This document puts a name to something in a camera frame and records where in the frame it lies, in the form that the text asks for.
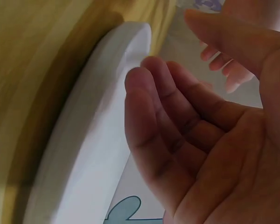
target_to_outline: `finger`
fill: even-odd
[[[165,113],[149,70],[145,68],[132,69],[126,76],[125,86],[127,92],[140,88],[150,95],[153,99],[157,125],[168,151],[182,167],[195,176],[202,166],[206,154],[189,144]]]
[[[210,60],[213,56],[215,56],[215,54],[218,53],[218,50],[211,47],[211,46],[207,46],[202,52],[201,52],[201,59],[203,61],[208,61]]]
[[[254,77],[250,71],[236,61],[232,61],[229,66],[231,68],[225,84],[227,93],[234,92],[241,84],[250,81]]]
[[[206,121],[225,132],[236,125],[247,107],[223,100],[178,63],[168,62],[167,65],[176,87]]]
[[[209,152],[224,132],[213,124],[201,120],[189,101],[176,88],[166,63],[157,57],[148,57],[142,64],[153,75],[161,103],[186,140],[197,148]]]
[[[222,14],[187,10],[185,20],[197,37],[234,58],[258,78],[264,61],[280,49],[280,33]]]
[[[229,74],[231,73],[232,68],[235,66],[235,64],[237,64],[238,62],[235,60],[231,60],[227,65],[225,65],[225,67],[222,69],[222,74],[226,77],[229,76]]]
[[[224,67],[229,61],[231,61],[231,57],[227,54],[220,53],[209,65],[211,71],[218,71]]]
[[[166,113],[160,113],[159,116],[168,118]],[[206,159],[206,153],[188,143],[170,119],[162,120],[159,129],[169,152],[184,169],[195,177]]]
[[[125,105],[126,138],[137,167],[151,191],[174,214],[195,179],[166,149],[149,94],[133,89],[127,93]]]

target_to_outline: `wood grain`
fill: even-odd
[[[0,0],[0,223],[22,223],[58,114],[110,29],[146,21],[160,49],[175,0]]]

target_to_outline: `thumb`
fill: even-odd
[[[280,49],[280,32],[259,28],[222,14],[188,9],[185,21],[199,40],[226,53],[258,79],[266,59]]]

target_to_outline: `fingernail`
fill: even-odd
[[[199,45],[203,48],[207,47],[207,44],[204,43],[203,41],[199,41]]]
[[[239,83],[234,83],[234,84],[228,84],[226,83],[225,89],[227,94],[233,93],[237,88],[240,86]]]

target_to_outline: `palm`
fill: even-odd
[[[176,224],[280,223],[280,33],[221,15],[186,19],[260,79],[264,109],[226,102],[177,63],[149,57],[126,78],[137,166]]]

